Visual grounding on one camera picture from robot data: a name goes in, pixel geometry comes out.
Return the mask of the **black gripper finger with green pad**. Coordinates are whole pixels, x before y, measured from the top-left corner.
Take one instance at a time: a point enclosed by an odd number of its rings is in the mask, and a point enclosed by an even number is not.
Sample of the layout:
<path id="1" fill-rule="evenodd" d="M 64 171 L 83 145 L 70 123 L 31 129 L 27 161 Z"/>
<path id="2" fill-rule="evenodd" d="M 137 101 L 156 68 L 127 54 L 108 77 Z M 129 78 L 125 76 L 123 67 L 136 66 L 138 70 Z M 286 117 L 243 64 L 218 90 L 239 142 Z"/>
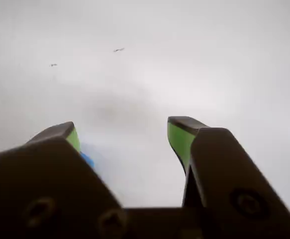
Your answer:
<path id="1" fill-rule="evenodd" d="M 74 124 L 0 152 L 0 239 L 125 239 L 126 212 L 81 156 Z"/>
<path id="2" fill-rule="evenodd" d="M 183 205 L 200 203 L 206 238 L 290 239 L 290 211 L 228 129 L 171 116 L 167 136 L 186 175 Z"/>

